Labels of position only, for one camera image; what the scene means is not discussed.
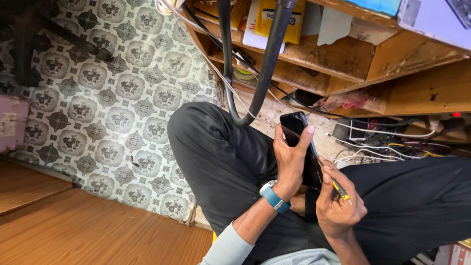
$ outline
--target pink box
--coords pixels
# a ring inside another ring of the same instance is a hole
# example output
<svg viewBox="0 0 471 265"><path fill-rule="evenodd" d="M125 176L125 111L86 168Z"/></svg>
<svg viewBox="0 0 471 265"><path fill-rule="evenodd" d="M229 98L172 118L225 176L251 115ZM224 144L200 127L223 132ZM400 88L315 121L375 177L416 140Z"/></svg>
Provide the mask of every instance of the pink box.
<svg viewBox="0 0 471 265"><path fill-rule="evenodd" d="M27 100L0 95L0 152L23 145L28 112Z"/></svg>

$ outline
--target leg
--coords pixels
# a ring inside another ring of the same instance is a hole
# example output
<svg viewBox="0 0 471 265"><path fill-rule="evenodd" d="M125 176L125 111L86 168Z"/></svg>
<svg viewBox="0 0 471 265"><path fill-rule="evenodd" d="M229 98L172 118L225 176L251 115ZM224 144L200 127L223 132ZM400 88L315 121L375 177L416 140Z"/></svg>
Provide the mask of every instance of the leg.
<svg viewBox="0 0 471 265"><path fill-rule="evenodd" d="M277 176L273 140L252 127L236 126L229 113L213 104L183 105L172 115L168 134L196 202L217 235L260 199L262 184ZM268 225L246 263L315 248L308 237L316 232L287 211Z"/></svg>
<svg viewBox="0 0 471 265"><path fill-rule="evenodd" d="M471 237L471 160L440 157L341 169L368 214L355 235L372 264L401 264Z"/></svg>

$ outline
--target light gray sleeve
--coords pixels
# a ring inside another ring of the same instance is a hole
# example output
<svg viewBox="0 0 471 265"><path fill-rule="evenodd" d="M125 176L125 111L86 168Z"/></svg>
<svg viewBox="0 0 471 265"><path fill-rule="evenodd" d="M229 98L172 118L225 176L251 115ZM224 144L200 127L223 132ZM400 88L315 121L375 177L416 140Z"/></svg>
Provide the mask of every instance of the light gray sleeve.
<svg viewBox="0 0 471 265"><path fill-rule="evenodd" d="M224 229L199 265L241 265L253 246L245 242L232 223Z"/></svg>

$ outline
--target fingernail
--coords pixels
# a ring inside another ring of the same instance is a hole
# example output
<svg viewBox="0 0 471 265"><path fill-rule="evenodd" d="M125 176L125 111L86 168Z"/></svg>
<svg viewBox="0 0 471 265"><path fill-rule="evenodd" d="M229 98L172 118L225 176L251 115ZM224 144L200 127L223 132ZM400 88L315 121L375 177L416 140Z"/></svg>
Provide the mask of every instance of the fingernail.
<svg viewBox="0 0 471 265"><path fill-rule="evenodd" d="M308 125L308 133L313 134L314 133L314 125Z"/></svg>

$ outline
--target patterned wall tile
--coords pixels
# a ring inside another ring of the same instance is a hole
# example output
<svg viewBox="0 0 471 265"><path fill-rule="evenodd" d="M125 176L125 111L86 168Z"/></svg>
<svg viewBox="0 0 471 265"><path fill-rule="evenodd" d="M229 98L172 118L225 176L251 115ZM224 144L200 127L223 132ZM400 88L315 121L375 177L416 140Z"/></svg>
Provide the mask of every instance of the patterned wall tile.
<svg viewBox="0 0 471 265"><path fill-rule="evenodd" d="M54 12L57 24L113 59L41 31L31 65L42 81L21 87L12 74L13 34L0 32L0 91L32 103L25 148L11 156L68 175L91 194L185 222L195 199L167 123L185 102L220 102L188 31L153 0L59 0Z"/></svg>

